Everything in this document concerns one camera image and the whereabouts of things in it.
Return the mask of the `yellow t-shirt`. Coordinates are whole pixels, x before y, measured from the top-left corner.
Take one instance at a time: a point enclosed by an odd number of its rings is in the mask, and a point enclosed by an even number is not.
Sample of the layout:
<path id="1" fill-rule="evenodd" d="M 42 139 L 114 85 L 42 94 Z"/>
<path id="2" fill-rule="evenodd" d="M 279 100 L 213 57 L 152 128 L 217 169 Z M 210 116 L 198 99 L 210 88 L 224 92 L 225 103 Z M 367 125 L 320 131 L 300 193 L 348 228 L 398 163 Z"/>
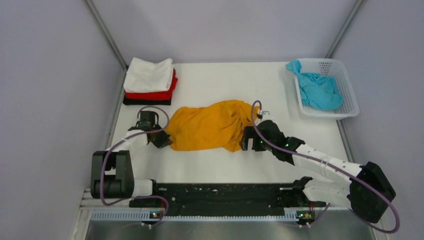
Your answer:
<path id="1" fill-rule="evenodd" d="M 241 100 L 224 100 L 207 107 L 181 107 L 169 120 L 165 132 L 174 151 L 224 148 L 241 150 L 245 127 L 253 125 L 259 107 Z"/>

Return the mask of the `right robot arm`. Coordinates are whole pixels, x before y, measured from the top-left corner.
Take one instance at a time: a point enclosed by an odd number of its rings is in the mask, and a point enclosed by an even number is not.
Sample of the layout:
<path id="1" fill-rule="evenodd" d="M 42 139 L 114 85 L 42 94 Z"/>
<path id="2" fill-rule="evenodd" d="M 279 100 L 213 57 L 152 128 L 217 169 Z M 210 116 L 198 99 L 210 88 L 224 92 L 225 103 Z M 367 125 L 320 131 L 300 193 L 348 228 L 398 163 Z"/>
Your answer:
<path id="1" fill-rule="evenodd" d="M 279 161 L 319 174 L 325 180 L 302 178 L 301 187 L 293 192 L 299 206 L 325 202 L 348 208 L 361 219 L 377 223 L 387 209 L 392 209 L 396 192 L 379 165 L 365 165 L 341 160 L 306 144 L 304 140 L 281 132 L 272 120 L 246 126 L 240 142 L 246 151 L 269 151 Z"/>

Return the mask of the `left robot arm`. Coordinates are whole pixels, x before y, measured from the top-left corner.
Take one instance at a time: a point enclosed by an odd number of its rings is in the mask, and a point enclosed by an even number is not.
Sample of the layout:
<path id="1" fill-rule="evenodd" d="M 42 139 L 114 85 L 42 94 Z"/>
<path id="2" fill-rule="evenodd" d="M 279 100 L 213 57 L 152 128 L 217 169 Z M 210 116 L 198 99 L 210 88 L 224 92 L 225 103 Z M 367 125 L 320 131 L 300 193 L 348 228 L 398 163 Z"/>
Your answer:
<path id="1" fill-rule="evenodd" d="M 141 110 L 135 126 L 130 127 L 117 143 L 95 151 L 91 160 L 90 194 L 94 199 L 129 199 L 141 196 L 149 207 L 160 202 L 155 181 L 135 178 L 132 161 L 148 144 L 162 148 L 169 135 L 159 125 L 159 114 Z"/>

